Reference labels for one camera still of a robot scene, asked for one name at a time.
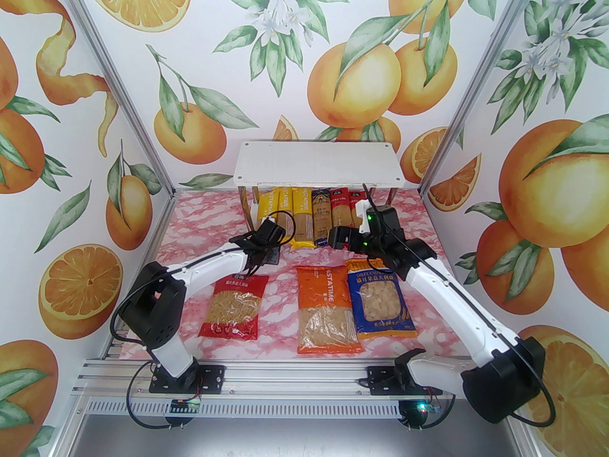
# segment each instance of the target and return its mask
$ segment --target pasta package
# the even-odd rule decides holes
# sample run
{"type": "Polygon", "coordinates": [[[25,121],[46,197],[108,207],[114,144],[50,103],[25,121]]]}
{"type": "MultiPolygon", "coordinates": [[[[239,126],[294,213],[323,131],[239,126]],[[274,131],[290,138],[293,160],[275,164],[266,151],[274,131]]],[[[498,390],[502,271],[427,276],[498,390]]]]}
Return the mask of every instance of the pasta package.
{"type": "Polygon", "coordinates": [[[393,272],[379,272],[385,267],[374,259],[349,259],[349,291],[353,303],[353,318],[359,338],[380,335],[416,337],[411,314],[402,296],[398,277],[393,272]]]}
{"type": "Polygon", "coordinates": [[[314,248],[311,189],[292,189],[292,200],[294,201],[294,219],[296,220],[296,233],[294,234],[294,240],[292,240],[292,247],[314,248]]]}
{"type": "Polygon", "coordinates": [[[268,276],[231,274],[218,281],[200,337],[257,340],[258,311],[268,276]]]}
{"type": "Polygon", "coordinates": [[[341,354],[363,351],[357,341],[346,267],[300,266],[298,309],[300,354],[341,354]]]}
{"type": "Polygon", "coordinates": [[[263,219],[268,216],[272,211],[276,211],[279,203],[279,189],[275,188],[272,191],[262,193],[258,201],[258,223],[260,226],[263,219]]]}
{"type": "Polygon", "coordinates": [[[330,190],[314,189],[311,192],[311,198],[313,200],[313,238],[315,246],[321,248],[328,245],[328,234],[332,228],[330,190]]]}
{"type": "MultiPolygon", "coordinates": [[[[294,204],[292,202],[292,189],[289,187],[277,188],[278,190],[278,206],[277,209],[284,209],[294,214],[294,204]]],[[[277,225],[285,230],[285,239],[289,239],[294,232],[294,222],[283,212],[277,214],[277,225]]]]}
{"type": "Polygon", "coordinates": [[[332,207],[332,225],[334,227],[352,227],[351,207],[349,206],[349,189],[338,188],[330,191],[332,207]]]}
{"type": "Polygon", "coordinates": [[[363,220],[357,216],[355,211],[355,205],[359,200],[365,200],[366,194],[363,191],[350,191],[349,192],[349,206],[351,207],[351,218],[353,221],[353,226],[358,229],[361,226],[363,220]]]}

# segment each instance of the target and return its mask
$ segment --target white shelf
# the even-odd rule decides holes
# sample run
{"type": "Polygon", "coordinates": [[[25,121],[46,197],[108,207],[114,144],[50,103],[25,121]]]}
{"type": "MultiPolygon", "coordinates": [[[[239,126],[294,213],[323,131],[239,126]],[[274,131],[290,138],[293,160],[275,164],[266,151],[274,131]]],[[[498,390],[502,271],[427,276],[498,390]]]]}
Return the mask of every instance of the white shelf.
{"type": "Polygon", "coordinates": [[[233,181],[262,188],[405,185],[391,144],[383,142],[244,142],[233,181]]]}

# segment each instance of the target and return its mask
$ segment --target yellow spaghetti package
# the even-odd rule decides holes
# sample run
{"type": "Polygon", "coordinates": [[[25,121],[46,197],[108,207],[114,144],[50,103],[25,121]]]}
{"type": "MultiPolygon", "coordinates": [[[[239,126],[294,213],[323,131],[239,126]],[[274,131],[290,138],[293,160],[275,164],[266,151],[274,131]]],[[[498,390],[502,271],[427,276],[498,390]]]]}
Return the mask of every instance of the yellow spaghetti package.
{"type": "Polygon", "coordinates": [[[416,337],[417,329],[408,311],[398,277],[385,268],[380,259],[349,259],[347,281],[353,305],[357,337],[378,335],[416,337]]]}
{"type": "Polygon", "coordinates": [[[292,247],[314,248],[311,189],[292,189],[292,199],[294,201],[294,219],[296,220],[296,233],[294,235],[294,240],[292,241],[292,247]]]}
{"type": "MultiPolygon", "coordinates": [[[[292,189],[288,187],[276,188],[279,191],[279,204],[277,209],[284,209],[289,211],[292,215],[294,214],[294,203],[292,202],[292,189]]],[[[277,225],[283,227],[285,230],[285,239],[289,239],[294,232],[294,222],[285,213],[277,214],[277,225]]]]}
{"type": "Polygon", "coordinates": [[[273,191],[262,193],[258,202],[258,223],[257,226],[263,222],[263,219],[268,216],[272,211],[276,211],[277,204],[279,203],[279,189],[275,188],[273,191]]]}

